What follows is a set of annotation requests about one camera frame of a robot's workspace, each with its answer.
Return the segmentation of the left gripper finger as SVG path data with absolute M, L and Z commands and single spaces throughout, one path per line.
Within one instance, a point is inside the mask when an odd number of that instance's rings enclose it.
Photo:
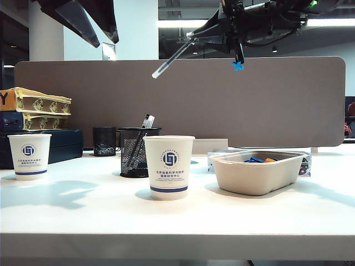
M 100 41 L 87 17 L 85 9 L 78 1 L 38 0 L 43 13 L 80 36 L 97 48 Z
M 91 16 L 103 33 L 116 44 L 119 41 L 118 30 L 112 0 L 81 0 L 85 11 Z

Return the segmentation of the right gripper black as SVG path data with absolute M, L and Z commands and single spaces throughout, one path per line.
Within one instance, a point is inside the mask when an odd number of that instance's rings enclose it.
M 216 13 L 192 36 L 197 43 L 223 53 L 230 53 L 236 60 L 244 60 L 243 47 L 247 37 L 247 13 L 242 1 L 221 1 L 222 12 Z

